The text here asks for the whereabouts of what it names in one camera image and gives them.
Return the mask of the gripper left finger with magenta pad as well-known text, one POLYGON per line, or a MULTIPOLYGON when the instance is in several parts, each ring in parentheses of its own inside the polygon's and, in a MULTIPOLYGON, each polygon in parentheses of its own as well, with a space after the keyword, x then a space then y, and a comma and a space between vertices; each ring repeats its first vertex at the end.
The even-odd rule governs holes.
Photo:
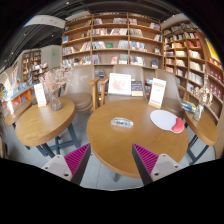
POLYGON ((82 181, 90 154, 91 146, 90 144, 86 144, 65 156, 56 155, 42 169, 79 185, 82 181))

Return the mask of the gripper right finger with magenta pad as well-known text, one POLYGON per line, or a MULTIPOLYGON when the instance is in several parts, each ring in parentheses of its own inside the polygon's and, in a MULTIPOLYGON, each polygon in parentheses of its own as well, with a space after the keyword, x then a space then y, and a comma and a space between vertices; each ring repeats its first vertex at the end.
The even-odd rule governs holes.
POLYGON ((158 155, 137 144, 132 144, 132 155, 144 185, 182 169, 169 155, 158 155))

